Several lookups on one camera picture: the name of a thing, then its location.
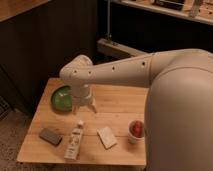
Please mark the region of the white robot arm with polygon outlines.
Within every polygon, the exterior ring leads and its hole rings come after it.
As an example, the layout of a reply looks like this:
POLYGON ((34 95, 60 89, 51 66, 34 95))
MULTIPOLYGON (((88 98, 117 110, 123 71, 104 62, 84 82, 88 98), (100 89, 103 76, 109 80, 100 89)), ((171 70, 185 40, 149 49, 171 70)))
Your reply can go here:
POLYGON ((179 49, 95 65, 79 55, 60 70, 75 108, 92 84, 144 87, 146 171, 213 171, 213 53, 179 49))

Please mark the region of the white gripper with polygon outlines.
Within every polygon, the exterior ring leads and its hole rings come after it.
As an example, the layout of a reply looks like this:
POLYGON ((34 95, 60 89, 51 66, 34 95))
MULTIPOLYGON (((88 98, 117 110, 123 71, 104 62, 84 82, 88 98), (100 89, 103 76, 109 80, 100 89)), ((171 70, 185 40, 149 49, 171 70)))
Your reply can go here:
POLYGON ((94 113, 97 113, 96 108, 96 102, 93 101, 93 95, 91 91, 90 85, 78 85, 78 86, 72 86, 71 87, 71 97, 73 104, 72 113, 74 115, 77 114, 79 110, 79 106, 86 106, 89 105, 88 108, 93 111, 94 113))

